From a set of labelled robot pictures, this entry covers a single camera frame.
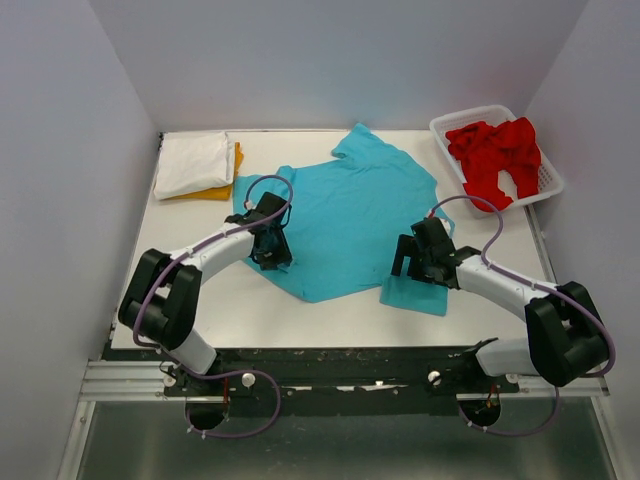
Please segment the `teal t shirt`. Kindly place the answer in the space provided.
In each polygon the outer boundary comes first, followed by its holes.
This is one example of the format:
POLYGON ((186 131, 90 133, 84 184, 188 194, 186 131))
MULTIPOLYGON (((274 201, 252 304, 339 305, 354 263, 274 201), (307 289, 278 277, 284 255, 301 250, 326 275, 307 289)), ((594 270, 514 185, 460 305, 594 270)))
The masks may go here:
POLYGON ((391 273, 399 236, 438 202, 434 176, 362 124, 331 154, 314 166, 283 165, 273 179, 237 178, 237 213, 266 192, 293 199, 284 230, 293 261, 263 277, 309 303, 378 287, 385 305, 445 315, 446 288, 391 273))

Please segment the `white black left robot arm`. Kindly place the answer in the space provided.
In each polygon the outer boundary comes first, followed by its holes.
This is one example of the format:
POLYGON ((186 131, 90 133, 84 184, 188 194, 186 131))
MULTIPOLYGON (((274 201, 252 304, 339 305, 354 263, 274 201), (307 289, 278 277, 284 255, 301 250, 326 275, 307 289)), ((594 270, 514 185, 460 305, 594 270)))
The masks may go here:
POLYGON ((214 364, 217 352, 195 330, 201 287, 228 266, 246 259, 262 270, 291 264, 284 219, 291 206, 266 192, 244 214, 225 219, 221 228, 200 242, 164 253, 142 254, 124 293, 118 320, 146 345, 166 352, 188 369, 187 382, 201 395, 214 393, 222 380, 214 364))

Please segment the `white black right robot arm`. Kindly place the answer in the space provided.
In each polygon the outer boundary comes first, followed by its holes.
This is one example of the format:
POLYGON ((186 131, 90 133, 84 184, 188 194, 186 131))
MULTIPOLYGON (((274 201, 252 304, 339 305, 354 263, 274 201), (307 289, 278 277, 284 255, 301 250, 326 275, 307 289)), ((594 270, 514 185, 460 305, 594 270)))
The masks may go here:
POLYGON ((443 218, 427 217, 399 236, 391 273, 475 294, 524 322, 525 337, 491 338, 469 350, 459 371, 471 391, 483 391, 507 374, 538 376, 563 387, 602 376, 614 364, 612 340, 583 285, 540 282, 490 261, 484 250, 458 248, 443 218))

